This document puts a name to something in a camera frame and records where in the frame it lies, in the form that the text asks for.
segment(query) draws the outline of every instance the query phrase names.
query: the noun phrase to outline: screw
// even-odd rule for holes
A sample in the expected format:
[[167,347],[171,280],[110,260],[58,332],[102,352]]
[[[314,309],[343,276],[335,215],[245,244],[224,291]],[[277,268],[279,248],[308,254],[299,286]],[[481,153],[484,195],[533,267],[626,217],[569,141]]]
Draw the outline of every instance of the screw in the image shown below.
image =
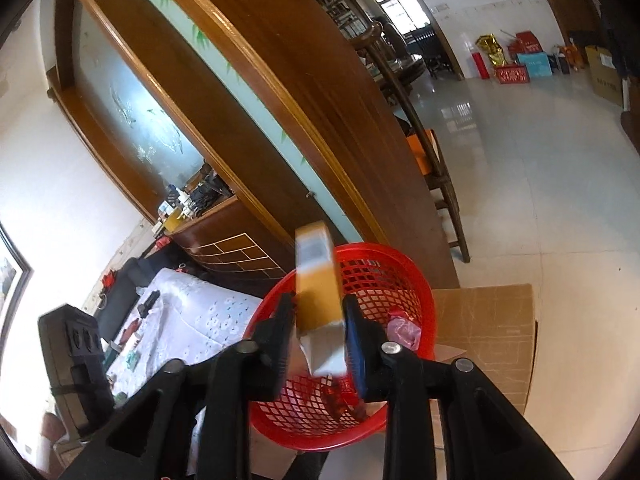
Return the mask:
[[236,345],[236,352],[241,354],[253,354],[258,351],[258,343],[252,339],[244,339]]
[[393,341],[382,343],[381,348],[385,354],[398,354],[402,350],[402,347],[398,343],[394,343]]
[[177,374],[184,368],[184,361],[182,359],[171,359],[167,361],[162,367],[162,371],[168,374]]
[[468,373],[474,369],[474,364],[469,359],[462,358],[456,361],[456,368],[461,372]]

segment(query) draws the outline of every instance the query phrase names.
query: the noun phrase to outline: pink plastic bag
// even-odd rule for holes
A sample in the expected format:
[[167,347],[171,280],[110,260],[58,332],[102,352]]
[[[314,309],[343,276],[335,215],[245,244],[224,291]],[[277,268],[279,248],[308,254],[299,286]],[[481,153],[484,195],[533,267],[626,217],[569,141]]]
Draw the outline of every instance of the pink plastic bag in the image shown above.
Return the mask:
[[400,343],[414,352],[420,345],[421,334],[421,328],[404,317],[394,317],[386,326],[386,336],[389,341]]

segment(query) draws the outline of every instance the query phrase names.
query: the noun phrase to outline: picture frame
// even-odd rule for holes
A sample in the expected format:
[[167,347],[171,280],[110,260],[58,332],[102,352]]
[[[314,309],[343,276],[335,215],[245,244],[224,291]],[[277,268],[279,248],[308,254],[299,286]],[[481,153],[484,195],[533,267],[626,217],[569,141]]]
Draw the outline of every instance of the picture frame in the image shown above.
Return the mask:
[[32,272],[0,223],[0,367],[11,323]]

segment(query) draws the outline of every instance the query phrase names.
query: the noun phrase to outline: red cylinder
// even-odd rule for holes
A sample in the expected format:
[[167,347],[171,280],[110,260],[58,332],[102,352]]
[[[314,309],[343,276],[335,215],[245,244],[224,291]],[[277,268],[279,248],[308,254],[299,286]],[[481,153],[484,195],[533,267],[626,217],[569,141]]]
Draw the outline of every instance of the red cylinder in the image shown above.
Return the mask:
[[484,59],[482,59],[482,54],[479,52],[473,52],[471,56],[474,58],[476,62],[476,66],[478,67],[478,72],[480,73],[480,77],[482,79],[489,79],[489,72],[486,69],[486,65],[484,64]]

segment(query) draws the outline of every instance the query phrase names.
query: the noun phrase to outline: light blue box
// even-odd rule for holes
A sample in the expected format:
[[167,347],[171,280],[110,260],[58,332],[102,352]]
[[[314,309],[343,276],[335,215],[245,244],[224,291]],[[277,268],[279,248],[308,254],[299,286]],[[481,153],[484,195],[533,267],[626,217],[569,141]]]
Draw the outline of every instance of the light blue box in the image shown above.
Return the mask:
[[518,54],[518,63],[526,65],[529,77],[548,77],[553,75],[549,57],[544,52],[537,54]]

